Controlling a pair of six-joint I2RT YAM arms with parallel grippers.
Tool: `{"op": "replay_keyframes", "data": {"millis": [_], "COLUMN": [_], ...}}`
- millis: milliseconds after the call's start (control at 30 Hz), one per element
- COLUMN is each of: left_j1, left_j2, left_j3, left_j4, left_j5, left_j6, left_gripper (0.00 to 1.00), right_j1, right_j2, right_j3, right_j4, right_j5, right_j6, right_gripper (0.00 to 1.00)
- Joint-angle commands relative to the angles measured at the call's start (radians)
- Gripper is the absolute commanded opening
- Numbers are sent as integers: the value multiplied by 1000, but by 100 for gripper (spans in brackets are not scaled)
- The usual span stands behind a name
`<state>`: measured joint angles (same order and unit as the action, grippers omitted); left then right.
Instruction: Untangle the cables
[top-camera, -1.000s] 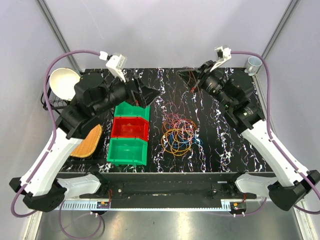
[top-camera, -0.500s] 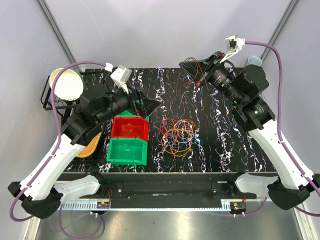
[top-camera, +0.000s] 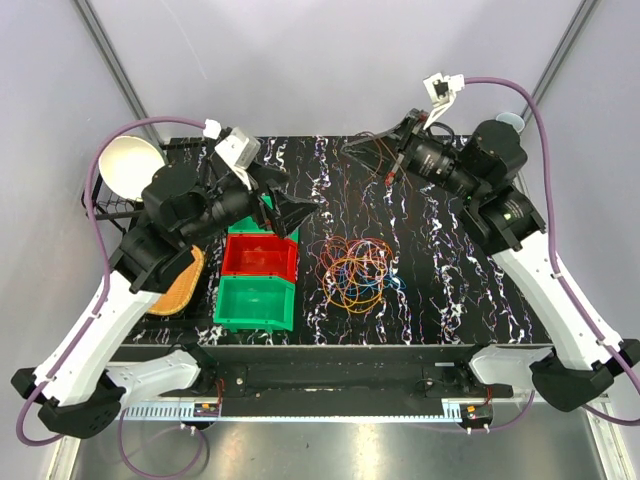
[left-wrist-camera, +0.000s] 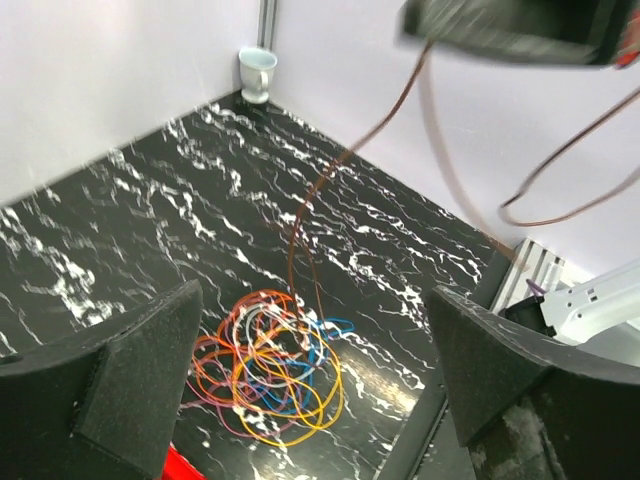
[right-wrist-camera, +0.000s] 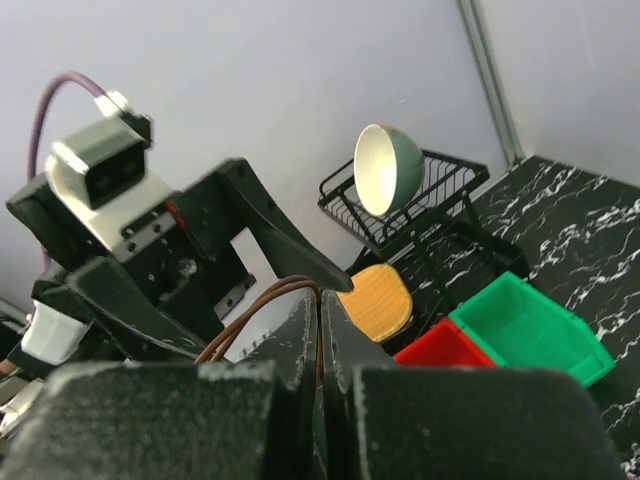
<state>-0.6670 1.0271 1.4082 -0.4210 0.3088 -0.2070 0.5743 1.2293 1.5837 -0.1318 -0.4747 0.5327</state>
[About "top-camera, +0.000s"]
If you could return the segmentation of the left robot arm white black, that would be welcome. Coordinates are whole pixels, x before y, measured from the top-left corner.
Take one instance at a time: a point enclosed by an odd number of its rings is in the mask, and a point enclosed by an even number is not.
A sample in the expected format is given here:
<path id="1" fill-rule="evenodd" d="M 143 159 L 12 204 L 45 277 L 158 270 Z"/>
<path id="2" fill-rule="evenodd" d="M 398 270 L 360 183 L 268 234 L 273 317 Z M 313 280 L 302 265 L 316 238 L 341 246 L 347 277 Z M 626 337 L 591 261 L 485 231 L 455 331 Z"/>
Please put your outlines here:
<path id="1" fill-rule="evenodd" d="M 207 190 L 186 164 L 169 164 L 142 191 L 136 225 L 107 259 L 95 299 L 56 350 L 35 368 L 17 370 L 11 384 L 56 439 L 91 438 L 124 409 L 164 393 L 208 394 L 216 384 L 216 361 L 192 344 L 130 367 L 108 363 L 139 319 L 168 292 L 195 257 L 192 248 L 252 217 L 280 238 L 293 233 L 317 203 L 287 194 L 289 177 L 254 164 L 257 187 L 226 180 Z"/>

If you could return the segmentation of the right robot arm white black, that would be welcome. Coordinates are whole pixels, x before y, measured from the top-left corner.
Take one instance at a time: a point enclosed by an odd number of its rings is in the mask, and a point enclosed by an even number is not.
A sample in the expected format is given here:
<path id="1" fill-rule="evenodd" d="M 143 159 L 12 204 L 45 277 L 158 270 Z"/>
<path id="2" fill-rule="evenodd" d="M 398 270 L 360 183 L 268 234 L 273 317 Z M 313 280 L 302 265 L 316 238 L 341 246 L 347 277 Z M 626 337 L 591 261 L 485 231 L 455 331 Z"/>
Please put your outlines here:
<path id="1" fill-rule="evenodd" d="M 474 348 L 453 374 L 460 393 L 508 385 L 571 412 L 638 364 L 638 341 L 607 327 L 570 275 L 559 272 L 542 216 L 513 184 L 527 154 L 511 125 L 486 120 L 457 149 L 437 140 L 426 112 L 413 109 L 394 128 L 347 142 L 342 152 L 388 184 L 413 174 L 461 200 L 463 230 L 511 278 L 551 339 L 537 349 Z"/>

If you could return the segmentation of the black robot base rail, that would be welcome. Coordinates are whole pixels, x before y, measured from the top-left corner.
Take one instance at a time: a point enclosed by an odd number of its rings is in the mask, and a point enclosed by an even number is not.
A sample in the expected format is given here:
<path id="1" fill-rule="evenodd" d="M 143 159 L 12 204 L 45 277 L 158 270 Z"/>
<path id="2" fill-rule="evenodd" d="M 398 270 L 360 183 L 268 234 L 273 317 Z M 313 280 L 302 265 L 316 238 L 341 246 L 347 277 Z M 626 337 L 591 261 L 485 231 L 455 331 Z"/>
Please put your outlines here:
<path id="1" fill-rule="evenodd" d="M 257 346 L 205 348 L 224 382 L 222 417 L 406 422 L 443 416 L 445 399 L 509 399 L 459 369 L 470 346 Z"/>

